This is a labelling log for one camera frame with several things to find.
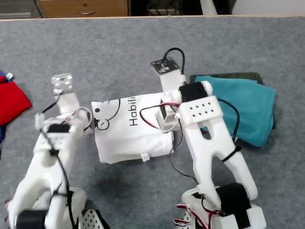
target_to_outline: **white bag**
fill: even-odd
[[[147,125],[139,115],[142,108],[160,103],[163,93],[143,94],[107,102],[92,102],[95,142],[102,163],[169,154],[173,146],[172,132]],[[144,110],[143,116],[158,126],[155,112],[158,107]]]

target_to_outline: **dark green cloth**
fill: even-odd
[[[256,80],[259,84],[264,84],[259,73],[224,73],[224,74],[197,74],[190,76],[190,83],[195,82],[195,78],[198,75],[209,75],[214,78],[225,78],[225,79],[249,79]]]

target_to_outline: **teal towel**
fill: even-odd
[[[275,89],[247,79],[221,79],[197,76],[195,82],[208,81],[213,94],[236,107],[240,114],[237,137],[254,146],[262,147],[268,140],[273,126]],[[236,113],[221,103],[224,121],[232,135],[236,124]]]

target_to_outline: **wooden drawer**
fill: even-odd
[[[128,0],[41,0],[47,18],[128,16]]]

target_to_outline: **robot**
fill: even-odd
[[[78,139],[92,132],[92,114],[80,107],[72,91],[72,74],[53,76],[56,102],[35,117],[41,131],[33,159],[12,200],[6,203],[11,229],[108,229],[99,211],[83,212],[86,194],[70,188],[68,176]],[[44,120],[44,113],[58,105],[60,115]]]
[[[181,129],[193,158],[198,185],[182,195],[182,219],[174,219],[177,229],[264,229],[262,209],[250,202],[257,188],[247,164],[235,146],[223,120],[223,113],[208,82],[185,83],[183,70],[164,55],[152,63],[161,79],[164,97],[156,113],[160,129]],[[72,75],[52,77],[56,102],[37,114],[35,127],[41,131],[25,178],[7,203],[11,229],[108,229],[99,211],[84,212],[86,194],[70,188],[77,140],[92,132],[92,115],[80,107],[72,91]],[[60,115],[44,120],[55,104]],[[207,128],[206,139],[201,128]],[[233,172],[236,183],[215,187],[211,178],[212,157],[219,157]],[[40,192],[49,189],[40,196]]]
[[[183,55],[183,67],[167,54],[178,50]],[[193,159],[193,171],[198,185],[182,196],[185,208],[183,219],[176,219],[177,228],[189,229],[264,229],[266,221],[262,209],[250,202],[257,188],[244,160],[241,147],[234,141],[225,125],[223,112],[208,81],[186,83],[184,53],[169,49],[161,60],[151,63],[159,75],[164,96],[156,113],[160,129],[180,128],[186,138]],[[210,134],[206,138],[201,128]],[[232,171],[236,183],[215,187],[212,181],[212,158],[217,156]]]

